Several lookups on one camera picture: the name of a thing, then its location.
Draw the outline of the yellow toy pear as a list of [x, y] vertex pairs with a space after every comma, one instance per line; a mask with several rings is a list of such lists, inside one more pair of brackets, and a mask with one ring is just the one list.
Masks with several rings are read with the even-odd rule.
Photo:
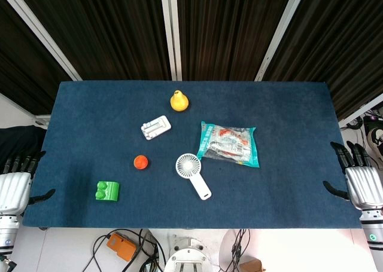
[[171, 107], [174, 111], [182, 112], [185, 111], [189, 106], [189, 100], [185, 94], [180, 90], [175, 90], [171, 99]]

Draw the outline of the orange ball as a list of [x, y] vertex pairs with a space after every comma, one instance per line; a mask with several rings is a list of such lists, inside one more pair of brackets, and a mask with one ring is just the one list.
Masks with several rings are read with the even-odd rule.
[[144, 155], [137, 155], [134, 158], [133, 165], [138, 170], [146, 169], [149, 164], [148, 158]]

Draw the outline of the brown box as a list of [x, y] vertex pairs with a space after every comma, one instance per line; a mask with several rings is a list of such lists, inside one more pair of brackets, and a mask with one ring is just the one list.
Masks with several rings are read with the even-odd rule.
[[265, 272], [262, 262], [259, 259], [252, 259], [239, 265], [240, 272]]

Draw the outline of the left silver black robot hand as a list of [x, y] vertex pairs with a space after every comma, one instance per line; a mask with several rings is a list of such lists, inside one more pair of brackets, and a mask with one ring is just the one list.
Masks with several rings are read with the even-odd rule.
[[45, 151], [35, 154], [17, 154], [8, 157], [0, 173], [0, 217], [19, 216], [28, 206], [46, 201], [55, 189], [43, 195], [30, 196], [35, 172]]

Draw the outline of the green toy building block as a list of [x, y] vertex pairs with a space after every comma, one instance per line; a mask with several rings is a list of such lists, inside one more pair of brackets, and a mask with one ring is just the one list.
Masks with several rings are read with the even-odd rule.
[[120, 184], [113, 181], [99, 181], [95, 199], [100, 201], [118, 201]]

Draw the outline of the black fabric bundle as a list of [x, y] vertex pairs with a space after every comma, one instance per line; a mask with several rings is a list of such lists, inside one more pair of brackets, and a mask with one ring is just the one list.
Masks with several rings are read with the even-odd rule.
[[46, 129], [36, 126], [0, 129], [0, 169], [4, 168], [6, 160], [10, 157], [40, 152], [46, 132]]

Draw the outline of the orange box device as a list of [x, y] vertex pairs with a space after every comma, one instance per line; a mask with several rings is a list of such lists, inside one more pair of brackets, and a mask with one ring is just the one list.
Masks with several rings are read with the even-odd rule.
[[137, 245], [120, 233], [112, 233], [107, 237], [107, 246], [113, 250], [118, 257], [129, 262], [137, 250]]

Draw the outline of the white rectangular pack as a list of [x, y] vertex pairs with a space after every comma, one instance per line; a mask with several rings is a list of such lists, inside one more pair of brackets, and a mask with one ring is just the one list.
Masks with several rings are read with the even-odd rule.
[[150, 122], [144, 123], [141, 126], [141, 131], [146, 140], [152, 140], [171, 128], [172, 126], [168, 118], [165, 115], [161, 115]]

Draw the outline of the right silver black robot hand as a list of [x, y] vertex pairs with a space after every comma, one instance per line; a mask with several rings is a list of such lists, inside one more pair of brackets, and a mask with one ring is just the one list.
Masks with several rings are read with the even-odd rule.
[[330, 145], [335, 150], [347, 190], [338, 190], [323, 181], [325, 189], [332, 195], [351, 201], [358, 210], [383, 209], [383, 183], [366, 150], [350, 141], [347, 142], [349, 148], [337, 142]]

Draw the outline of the white frame rail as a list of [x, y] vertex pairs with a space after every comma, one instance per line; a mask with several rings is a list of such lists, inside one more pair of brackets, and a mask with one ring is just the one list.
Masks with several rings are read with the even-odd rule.
[[34, 115], [0, 93], [0, 128], [14, 126], [48, 127], [51, 115]]
[[340, 120], [340, 122], [338, 122], [339, 127], [346, 126], [349, 122], [351, 122], [355, 118], [359, 117], [360, 115], [364, 114], [365, 112], [367, 112], [368, 110], [372, 109], [376, 105], [379, 105], [382, 102], [383, 102], [383, 93], [381, 93], [379, 96], [375, 97], [371, 101], [369, 101], [366, 104], [364, 104], [363, 106], [361, 106], [358, 110], [353, 112], [351, 115], [349, 115], [346, 118]]

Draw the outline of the dark pleated curtain panel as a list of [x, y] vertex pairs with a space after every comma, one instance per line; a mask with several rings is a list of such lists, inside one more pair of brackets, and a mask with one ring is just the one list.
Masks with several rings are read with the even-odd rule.
[[10, 4], [0, 0], [0, 93], [34, 115], [48, 115], [60, 83], [70, 80]]
[[169, 80], [161, 0], [24, 0], [84, 80]]
[[288, 0], [177, 0], [184, 81], [254, 81]]
[[263, 79], [324, 82], [348, 117], [383, 93], [383, 0], [301, 0]]

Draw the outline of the white handheld fan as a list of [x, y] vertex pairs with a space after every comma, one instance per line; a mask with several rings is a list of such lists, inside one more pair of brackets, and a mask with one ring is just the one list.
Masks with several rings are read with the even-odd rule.
[[182, 154], [175, 163], [177, 174], [191, 182], [201, 200], [207, 200], [212, 194], [200, 174], [201, 168], [200, 160], [191, 153]]

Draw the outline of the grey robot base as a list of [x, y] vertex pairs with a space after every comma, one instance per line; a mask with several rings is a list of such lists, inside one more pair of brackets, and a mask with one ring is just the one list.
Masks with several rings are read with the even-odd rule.
[[177, 237], [163, 272], [213, 272], [208, 248], [196, 238]]

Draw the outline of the white frame post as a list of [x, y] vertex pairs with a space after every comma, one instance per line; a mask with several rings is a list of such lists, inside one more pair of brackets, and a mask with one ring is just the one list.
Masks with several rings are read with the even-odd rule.
[[265, 56], [262, 60], [262, 63], [257, 71], [257, 75], [255, 77], [255, 81], [262, 81], [267, 68], [269, 67], [270, 62], [272, 61], [275, 52], [277, 51], [280, 42], [285, 35], [285, 32], [300, 4], [301, 0], [288, 0], [283, 14], [279, 20], [279, 23], [275, 29], [273, 37], [269, 43], [268, 49], [265, 53]]
[[161, 0], [168, 46], [169, 64], [173, 81], [182, 81], [181, 42], [178, 18], [178, 1]]
[[24, 0], [6, 0], [72, 81], [82, 77]]

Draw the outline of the blue felt table cloth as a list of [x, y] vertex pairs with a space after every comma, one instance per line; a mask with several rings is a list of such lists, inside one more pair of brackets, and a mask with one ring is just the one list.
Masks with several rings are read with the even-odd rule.
[[[189, 100], [174, 111], [175, 90]], [[141, 126], [165, 115], [172, 128], [146, 140]], [[259, 168], [202, 159], [212, 195], [201, 200], [175, 170], [197, 153], [201, 122], [255, 127]], [[354, 206], [327, 192], [345, 188], [331, 142], [342, 142], [323, 82], [76, 81], [59, 86], [32, 195], [30, 227], [357, 228]], [[137, 155], [148, 158], [138, 170]], [[97, 183], [120, 184], [118, 201], [95, 199]]]

